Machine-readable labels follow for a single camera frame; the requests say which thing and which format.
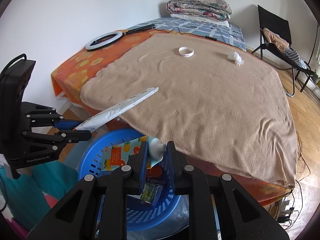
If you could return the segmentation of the beige fleece blanket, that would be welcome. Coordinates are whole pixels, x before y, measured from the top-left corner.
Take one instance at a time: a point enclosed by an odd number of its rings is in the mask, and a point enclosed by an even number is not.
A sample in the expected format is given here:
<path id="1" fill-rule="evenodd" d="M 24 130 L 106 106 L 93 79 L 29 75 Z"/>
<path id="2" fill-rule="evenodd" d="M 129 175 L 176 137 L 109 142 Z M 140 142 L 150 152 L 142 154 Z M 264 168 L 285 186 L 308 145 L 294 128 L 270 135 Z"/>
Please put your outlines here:
<path id="1" fill-rule="evenodd" d="M 194 50 L 181 57 L 180 47 Z M 134 129 L 224 172 L 292 188 L 297 139 L 278 73 L 248 53 L 187 35 L 155 34 L 100 70 L 81 101 L 102 111 L 147 88 L 158 92 L 121 115 Z"/>

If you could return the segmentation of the clothes on chair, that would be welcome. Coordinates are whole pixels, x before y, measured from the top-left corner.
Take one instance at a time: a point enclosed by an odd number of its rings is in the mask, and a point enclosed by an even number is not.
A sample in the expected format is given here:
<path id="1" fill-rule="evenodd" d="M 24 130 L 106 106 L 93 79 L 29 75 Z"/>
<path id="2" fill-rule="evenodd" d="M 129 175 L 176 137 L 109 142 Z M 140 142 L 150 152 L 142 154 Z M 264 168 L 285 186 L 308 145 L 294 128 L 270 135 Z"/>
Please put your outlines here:
<path id="1" fill-rule="evenodd" d="M 281 56 L 288 59 L 300 68 L 308 69 L 306 63 L 300 58 L 299 54 L 293 50 L 289 43 L 281 38 L 278 34 L 273 33 L 267 28 L 263 29 L 263 36 L 266 43 L 272 48 L 276 48 L 276 52 L 279 52 Z"/>

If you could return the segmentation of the colourful tube packet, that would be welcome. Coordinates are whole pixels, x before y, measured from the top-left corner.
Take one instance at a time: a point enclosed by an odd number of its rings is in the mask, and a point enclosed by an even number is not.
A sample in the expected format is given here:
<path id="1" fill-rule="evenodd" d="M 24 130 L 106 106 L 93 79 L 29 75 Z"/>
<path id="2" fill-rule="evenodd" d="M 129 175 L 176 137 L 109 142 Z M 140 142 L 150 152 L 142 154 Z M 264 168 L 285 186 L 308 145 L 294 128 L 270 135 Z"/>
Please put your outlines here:
<path id="1" fill-rule="evenodd" d="M 104 171 L 112 171 L 126 165 L 131 155 L 140 152 L 141 144 L 145 141 L 148 143 L 147 169 L 160 163 L 167 151 L 166 144 L 161 143 L 158 138 L 145 135 L 118 145 L 105 147 L 102 150 L 103 157 L 101 169 Z"/>

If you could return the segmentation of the blue laundry basket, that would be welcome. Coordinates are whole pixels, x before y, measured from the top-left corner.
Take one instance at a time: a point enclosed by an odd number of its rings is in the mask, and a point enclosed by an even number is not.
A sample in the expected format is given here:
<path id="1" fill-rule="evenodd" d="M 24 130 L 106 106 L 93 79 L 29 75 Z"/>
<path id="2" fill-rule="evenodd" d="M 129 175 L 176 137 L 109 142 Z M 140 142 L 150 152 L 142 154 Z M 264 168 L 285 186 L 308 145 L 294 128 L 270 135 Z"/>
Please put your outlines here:
<path id="1" fill-rule="evenodd" d="M 129 157 L 139 152 L 144 135 L 132 128 L 108 132 L 93 141 L 81 158 L 78 178 L 87 174 L 96 177 L 107 175 L 127 163 Z M 127 197 L 127 230 L 155 233 L 164 226 L 173 233 L 179 226 L 189 222 L 188 198 L 176 196 L 170 183 L 167 159 L 147 170 L 146 190 L 153 191 L 151 202 L 140 196 Z"/>

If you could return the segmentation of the blue checked bedsheet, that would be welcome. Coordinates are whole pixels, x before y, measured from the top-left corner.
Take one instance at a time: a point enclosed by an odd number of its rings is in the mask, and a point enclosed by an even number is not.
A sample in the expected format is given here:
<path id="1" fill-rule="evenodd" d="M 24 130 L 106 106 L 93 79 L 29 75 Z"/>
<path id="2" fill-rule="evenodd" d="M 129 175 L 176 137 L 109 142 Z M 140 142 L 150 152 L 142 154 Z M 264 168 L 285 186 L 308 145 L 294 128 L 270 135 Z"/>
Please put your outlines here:
<path id="1" fill-rule="evenodd" d="M 242 30 L 238 26 L 232 24 L 224 26 L 201 21 L 162 17 L 149 22 L 134 25 L 129 27 L 129 29 L 135 29 L 148 24 L 154 24 L 157 30 L 171 31 L 173 29 L 174 31 L 180 31 L 182 33 L 188 33 L 197 36 L 210 36 L 220 42 L 246 51 L 246 44 Z"/>

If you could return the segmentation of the black folding chair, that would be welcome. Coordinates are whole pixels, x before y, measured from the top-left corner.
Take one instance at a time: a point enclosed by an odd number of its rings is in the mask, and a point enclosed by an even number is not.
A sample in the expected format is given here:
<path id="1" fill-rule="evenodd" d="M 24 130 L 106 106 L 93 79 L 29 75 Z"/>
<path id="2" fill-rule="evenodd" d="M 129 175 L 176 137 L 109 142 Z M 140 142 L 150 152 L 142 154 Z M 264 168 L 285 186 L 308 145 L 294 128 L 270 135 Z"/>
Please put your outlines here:
<path id="1" fill-rule="evenodd" d="M 281 59 L 285 63 L 289 65 L 289 68 L 286 70 L 291 70 L 292 73 L 292 83 L 295 84 L 298 80 L 298 76 L 300 73 L 304 73 L 306 75 L 306 81 L 301 85 L 300 91 L 303 92 L 306 88 L 307 83 L 311 80 L 312 77 L 316 75 L 314 71 L 311 70 L 309 63 L 305 62 L 308 69 L 303 69 L 290 62 L 288 59 L 285 59 L 284 56 L 281 56 L 279 52 L 276 52 L 276 48 L 272 48 L 269 46 L 265 38 L 263 36 L 263 29 L 267 28 L 275 34 L 278 34 L 281 38 L 287 41 L 292 48 L 292 39 L 291 39 L 291 31 L 289 22 L 271 12 L 264 9 L 262 6 L 258 6 L 258 17 L 259 17 L 259 38 L 260 44 L 257 48 L 255 48 L 251 53 L 254 54 L 257 51 L 260 52 L 260 59 L 263 59 L 263 51 L 269 51 L 271 54 Z"/>

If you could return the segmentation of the orange floral bedsheet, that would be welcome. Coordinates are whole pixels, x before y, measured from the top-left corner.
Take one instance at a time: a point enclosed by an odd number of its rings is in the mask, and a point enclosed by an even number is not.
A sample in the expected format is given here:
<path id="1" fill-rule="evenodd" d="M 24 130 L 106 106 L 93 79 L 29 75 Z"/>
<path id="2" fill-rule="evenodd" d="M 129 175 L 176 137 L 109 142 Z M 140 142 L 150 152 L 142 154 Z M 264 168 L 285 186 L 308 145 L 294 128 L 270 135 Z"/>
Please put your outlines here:
<path id="1" fill-rule="evenodd" d="M 93 52 L 88 52 L 85 49 L 80 50 L 51 74 L 56 98 L 68 99 L 73 106 L 84 109 L 89 115 L 97 114 L 98 110 L 86 106 L 80 100 L 83 85 L 93 78 L 99 70 L 158 33 L 165 34 L 165 31 L 151 29 L 124 37 L 119 42 L 101 50 Z M 272 204 L 290 192 L 290 189 L 283 186 L 254 178 L 246 178 L 237 174 L 235 178 L 262 206 Z"/>

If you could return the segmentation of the white wristband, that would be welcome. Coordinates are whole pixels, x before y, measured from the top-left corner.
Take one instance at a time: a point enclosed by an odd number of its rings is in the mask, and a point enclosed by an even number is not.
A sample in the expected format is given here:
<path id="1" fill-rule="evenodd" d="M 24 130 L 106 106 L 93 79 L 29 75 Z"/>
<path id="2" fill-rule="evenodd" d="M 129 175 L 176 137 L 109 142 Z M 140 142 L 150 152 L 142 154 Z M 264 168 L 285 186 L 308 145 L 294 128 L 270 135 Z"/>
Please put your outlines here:
<path id="1" fill-rule="evenodd" d="M 192 57 L 194 55 L 194 50 L 189 47 L 180 47 L 178 53 L 181 57 Z"/>

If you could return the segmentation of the folded floral quilt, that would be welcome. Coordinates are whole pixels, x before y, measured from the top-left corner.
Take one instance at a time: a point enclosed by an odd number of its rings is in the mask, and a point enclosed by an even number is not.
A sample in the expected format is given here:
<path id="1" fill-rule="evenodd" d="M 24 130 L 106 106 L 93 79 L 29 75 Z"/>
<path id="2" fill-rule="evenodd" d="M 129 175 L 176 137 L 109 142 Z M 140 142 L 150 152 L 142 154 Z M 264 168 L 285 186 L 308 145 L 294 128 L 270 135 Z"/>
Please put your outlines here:
<path id="1" fill-rule="evenodd" d="M 170 14 L 203 16 L 218 22 L 228 21 L 232 15 L 231 6 L 225 0 L 170 0 L 166 10 Z"/>

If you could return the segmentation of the small white tissue ball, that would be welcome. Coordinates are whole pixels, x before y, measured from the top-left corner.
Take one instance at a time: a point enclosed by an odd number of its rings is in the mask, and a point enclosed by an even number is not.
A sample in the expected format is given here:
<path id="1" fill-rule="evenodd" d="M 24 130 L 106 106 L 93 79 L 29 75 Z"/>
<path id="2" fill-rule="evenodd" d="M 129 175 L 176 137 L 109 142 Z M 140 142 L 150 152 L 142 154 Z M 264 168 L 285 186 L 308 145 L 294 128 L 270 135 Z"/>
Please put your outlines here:
<path id="1" fill-rule="evenodd" d="M 237 66 L 244 64 L 242 57 L 237 52 L 231 52 L 227 57 L 230 61 L 233 61 Z"/>

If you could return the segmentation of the long white plastic wrapper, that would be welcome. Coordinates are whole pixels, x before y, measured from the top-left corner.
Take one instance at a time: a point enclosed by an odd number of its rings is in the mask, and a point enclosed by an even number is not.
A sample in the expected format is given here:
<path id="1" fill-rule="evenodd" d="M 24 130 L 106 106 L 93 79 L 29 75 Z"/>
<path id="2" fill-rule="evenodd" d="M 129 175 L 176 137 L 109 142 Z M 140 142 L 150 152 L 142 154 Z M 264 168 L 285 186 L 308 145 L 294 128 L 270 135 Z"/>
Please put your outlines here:
<path id="1" fill-rule="evenodd" d="M 102 112 L 90 117 L 86 121 L 82 122 L 74 128 L 75 131 L 89 131 L 93 133 L 98 128 L 108 123 L 109 121 L 119 117 L 123 113 L 127 112 L 129 109 L 132 109 L 142 101 L 146 100 L 153 94 L 158 92 L 158 87 L 151 87 L 145 91 L 132 96 L 121 103 L 118 103 L 108 109 L 103 110 Z"/>

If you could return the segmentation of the green white milk carton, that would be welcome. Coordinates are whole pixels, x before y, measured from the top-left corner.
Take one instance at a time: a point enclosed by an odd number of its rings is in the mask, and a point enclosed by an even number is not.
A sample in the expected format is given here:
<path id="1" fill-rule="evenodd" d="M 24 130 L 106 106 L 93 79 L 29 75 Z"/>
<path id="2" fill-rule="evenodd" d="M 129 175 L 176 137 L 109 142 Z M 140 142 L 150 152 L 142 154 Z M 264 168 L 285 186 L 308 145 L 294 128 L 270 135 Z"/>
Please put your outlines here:
<path id="1" fill-rule="evenodd" d="M 163 190 L 162 185 L 146 183 L 144 190 L 140 196 L 140 200 L 151 206 L 156 206 Z"/>

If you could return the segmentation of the orange plastic cap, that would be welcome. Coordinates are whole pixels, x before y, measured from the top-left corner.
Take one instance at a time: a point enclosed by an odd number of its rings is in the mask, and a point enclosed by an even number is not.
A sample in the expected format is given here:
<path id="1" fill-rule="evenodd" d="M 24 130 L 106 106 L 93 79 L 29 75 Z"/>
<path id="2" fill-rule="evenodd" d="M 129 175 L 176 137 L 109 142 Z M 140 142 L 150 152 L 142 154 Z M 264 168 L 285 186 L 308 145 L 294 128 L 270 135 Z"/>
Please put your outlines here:
<path id="1" fill-rule="evenodd" d="M 160 178 L 162 176 L 162 168 L 160 166 L 153 166 L 150 169 L 147 169 L 146 177 L 147 178 Z"/>

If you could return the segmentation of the power strip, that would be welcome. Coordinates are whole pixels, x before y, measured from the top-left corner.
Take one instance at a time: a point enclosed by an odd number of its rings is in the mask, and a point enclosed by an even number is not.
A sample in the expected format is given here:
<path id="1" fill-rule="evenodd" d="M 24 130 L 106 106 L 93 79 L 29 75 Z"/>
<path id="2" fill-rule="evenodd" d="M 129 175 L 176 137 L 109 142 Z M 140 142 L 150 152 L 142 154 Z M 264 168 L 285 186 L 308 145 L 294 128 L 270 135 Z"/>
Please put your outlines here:
<path id="1" fill-rule="evenodd" d="M 287 197 L 282 198 L 278 202 L 276 214 L 274 215 L 274 218 L 279 224 L 289 222 L 294 210 L 295 210 L 295 201 L 290 200 Z"/>

